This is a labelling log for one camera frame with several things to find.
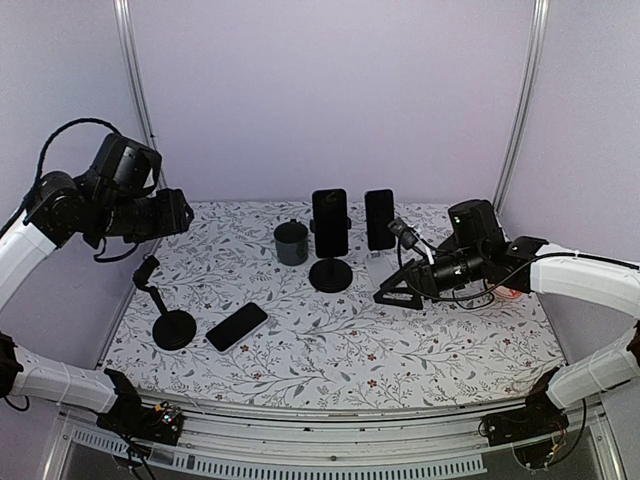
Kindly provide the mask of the phone with white case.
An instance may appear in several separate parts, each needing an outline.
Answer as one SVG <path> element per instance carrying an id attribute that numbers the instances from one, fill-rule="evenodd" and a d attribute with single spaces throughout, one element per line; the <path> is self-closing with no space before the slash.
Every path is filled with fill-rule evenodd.
<path id="1" fill-rule="evenodd" d="M 205 339 L 217 352 L 226 353 L 268 320 L 269 315 L 250 302 L 211 328 L 205 334 Z"/>

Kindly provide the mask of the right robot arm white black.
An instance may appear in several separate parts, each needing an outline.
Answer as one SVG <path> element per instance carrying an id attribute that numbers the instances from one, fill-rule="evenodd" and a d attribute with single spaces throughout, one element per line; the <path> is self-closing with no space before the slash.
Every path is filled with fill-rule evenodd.
<path id="1" fill-rule="evenodd" d="M 570 250 L 545 239 L 505 238 L 492 204 L 468 200 L 448 210 L 452 235 L 433 259 L 406 262 L 374 295 L 378 304 L 419 310 L 424 301 L 453 301 L 447 291 L 474 281 L 491 290 L 556 294 L 639 317 L 636 263 Z M 517 415 L 517 427 L 537 436 L 556 410 L 614 389 L 639 375 L 639 329 L 632 327 L 609 345 L 568 366 L 543 374 Z"/>

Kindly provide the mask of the black round-base stand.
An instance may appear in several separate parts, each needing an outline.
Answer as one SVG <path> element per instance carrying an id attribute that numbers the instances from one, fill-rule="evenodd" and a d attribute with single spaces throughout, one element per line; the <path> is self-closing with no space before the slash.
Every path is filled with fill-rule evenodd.
<path id="1" fill-rule="evenodd" d="M 147 293 L 159 311 L 152 326 L 152 338 L 157 347 L 166 351 L 177 351 L 186 347 L 195 337 L 197 326 L 191 314 L 184 310 L 169 310 L 156 286 L 149 284 L 152 273 L 159 267 L 159 260 L 147 256 L 134 272 L 132 280 L 135 287 Z"/>
<path id="2" fill-rule="evenodd" d="M 345 261 L 326 258 L 312 265 L 308 278 L 310 284 L 320 292 L 339 293 L 351 285 L 353 272 Z"/>

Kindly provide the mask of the black phone front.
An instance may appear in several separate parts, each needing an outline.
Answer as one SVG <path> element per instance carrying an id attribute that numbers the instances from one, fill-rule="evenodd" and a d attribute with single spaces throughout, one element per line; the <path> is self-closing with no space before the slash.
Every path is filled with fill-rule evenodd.
<path id="1" fill-rule="evenodd" d="M 349 218 L 344 189 L 317 190 L 312 194 L 314 241 L 318 258 L 348 253 Z"/>

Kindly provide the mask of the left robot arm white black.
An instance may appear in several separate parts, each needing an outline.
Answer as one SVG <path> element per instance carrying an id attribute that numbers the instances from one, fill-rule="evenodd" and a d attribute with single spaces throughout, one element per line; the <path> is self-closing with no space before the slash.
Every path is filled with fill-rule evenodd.
<path id="1" fill-rule="evenodd" d="M 1 230 L 1 301 L 74 235 L 92 248 L 117 237 L 139 245 L 188 230 L 194 213 L 179 189 L 159 189 L 161 155 L 119 133 L 108 134 L 88 170 L 39 176 Z M 91 371 L 35 355 L 1 337 L 1 395 L 31 396 L 83 407 L 128 434 L 148 426 L 148 412 L 120 372 Z"/>

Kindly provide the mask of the phone with blue case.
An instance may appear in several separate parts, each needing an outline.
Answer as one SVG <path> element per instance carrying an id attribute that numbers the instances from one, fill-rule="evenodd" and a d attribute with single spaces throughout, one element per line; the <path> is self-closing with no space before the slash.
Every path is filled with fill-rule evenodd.
<path id="1" fill-rule="evenodd" d="M 396 237 L 389 229 L 394 220 L 394 195 L 391 189 L 372 190 L 364 195 L 367 245 L 370 251 L 392 249 Z"/>

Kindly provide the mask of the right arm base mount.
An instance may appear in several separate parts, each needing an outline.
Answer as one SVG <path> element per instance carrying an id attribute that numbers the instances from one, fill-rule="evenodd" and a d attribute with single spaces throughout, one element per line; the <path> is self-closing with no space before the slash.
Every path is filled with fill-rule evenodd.
<path id="1" fill-rule="evenodd" d="M 556 407 L 547 395 L 556 367 L 543 374 L 533 385 L 522 407 L 485 415 L 479 424 L 479 433 L 498 446 L 560 432 L 569 426 L 563 408 Z"/>

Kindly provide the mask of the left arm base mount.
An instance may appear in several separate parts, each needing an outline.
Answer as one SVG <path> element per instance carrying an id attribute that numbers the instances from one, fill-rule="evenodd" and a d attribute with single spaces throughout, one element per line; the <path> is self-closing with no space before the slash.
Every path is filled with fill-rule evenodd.
<path id="1" fill-rule="evenodd" d="M 182 409 L 168 401 L 153 407 L 142 404 L 137 390 L 126 376 L 105 369 L 113 386 L 116 400 L 110 409 L 97 414 L 96 425 L 120 436 L 176 446 L 180 438 L 184 416 Z"/>

